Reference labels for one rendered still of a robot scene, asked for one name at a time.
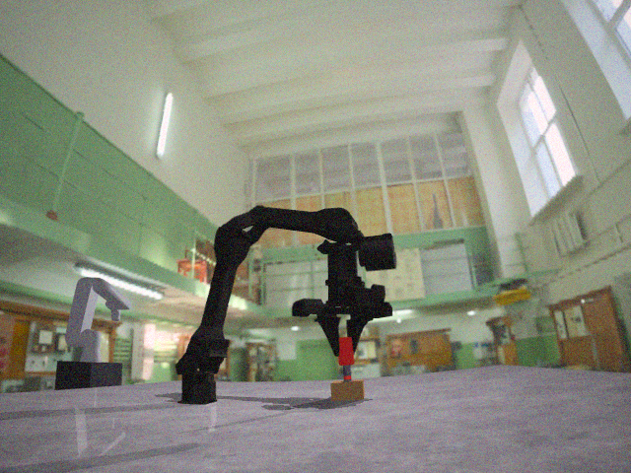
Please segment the tan square block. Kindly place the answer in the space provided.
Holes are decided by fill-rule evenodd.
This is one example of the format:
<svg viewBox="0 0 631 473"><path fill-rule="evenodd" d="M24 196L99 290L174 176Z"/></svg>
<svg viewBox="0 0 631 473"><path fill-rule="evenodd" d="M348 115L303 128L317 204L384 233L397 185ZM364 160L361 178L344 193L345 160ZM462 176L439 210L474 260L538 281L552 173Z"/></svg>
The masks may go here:
<svg viewBox="0 0 631 473"><path fill-rule="evenodd" d="M357 400L365 397L363 379L349 382L336 380L330 384L330 389L331 401Z"/></svg>

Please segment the red marker cap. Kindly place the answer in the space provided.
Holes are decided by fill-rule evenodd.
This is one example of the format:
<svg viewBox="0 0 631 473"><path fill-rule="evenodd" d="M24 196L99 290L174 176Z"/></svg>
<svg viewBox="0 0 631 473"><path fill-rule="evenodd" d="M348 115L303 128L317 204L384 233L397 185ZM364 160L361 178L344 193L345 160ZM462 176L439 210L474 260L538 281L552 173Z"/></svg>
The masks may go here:
<svg viewBox="0 0 631 473"><path fill-rule="evenodd" d="M352 337L339 338L339 356L338 361L340 366L354 365L354 352Z"/></svg>

